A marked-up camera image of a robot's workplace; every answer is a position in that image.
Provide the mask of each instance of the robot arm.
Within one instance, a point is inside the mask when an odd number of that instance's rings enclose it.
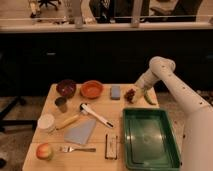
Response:
[[[179,79],[174,61],[162,57],[150,60],[149,69],[136,81],[150,89],[162,80],[187,115],[181,153],[181,171],[213,170],[213,107]]]

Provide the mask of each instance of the wooden table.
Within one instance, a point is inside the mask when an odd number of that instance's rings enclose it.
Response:
[[[51,134],[45,133],[39,128],[35,130],[34,137],[30,144],[24,165],[23,171],[125,171],[124,150],[123,150],[123,133],[122,133],[122,110],[125,107],[143,107],[143,108],[158,108],[158,102],[154,89],[149,90],[149,96],[157,105],[149,105],[144,98],[141,98],[135,104],[129,104],[124,100],[124,94],[130,88],[134,88],[132,84],[119,84],[121,87],[121,99],[110,100],[111,84],[104,84],[104,91],[97,99],[86,99],[80,95],[80,86],[77,85],[77,91],[73,98],[68,100],[68,111],[60,113],[54,104],[54,101],[60,95],[56,92],[56,84],[50,88],[47,96],[42,115],[52,113],[56,122],[79,114],[79,105],[82,102],[89,103],[94,111],[101,114],[114,124],[114,128],[107,128],[105,125],[97,121],[96,126],[85,147],[95,147],[96,152],[80,152],[61,153],[59,147],[62,145],[70,145],[79,147],[74,143],[69,143],[64,140],[65,132],[74,126],[93,118],[90,115],[81,115],[80,119],[75,123],[65,127],[64,129],[54,131]],[[105,159],[105,137],[107,133],[116,133],[118,136],[118,158],[117,160]],[[39,160],[36,155],[36,148],[39,144],[49,142],[54,148],[54,156],[51,161]]]

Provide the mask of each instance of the red apple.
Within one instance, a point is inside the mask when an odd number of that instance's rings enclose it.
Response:
[[[41,160],[51,160],[53,157],[53,148],[49,143],[40,144],[36,149],[36,156]]]

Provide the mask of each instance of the dark green tray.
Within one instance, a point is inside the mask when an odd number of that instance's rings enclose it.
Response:
[[[178,171],[180,155],[166,111],[123,110],[126,167],[140,171]]]

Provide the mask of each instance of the bowl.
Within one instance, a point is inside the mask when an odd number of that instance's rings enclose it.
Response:
[[[94,99],[101,95],[103,84],[97,80],[86,81],[82,84],[80,91],[83,97]]]
[[[71,79],[60,81],[56,86],[57,92],[66,98],[71,98],[76,92],[76,82]]]

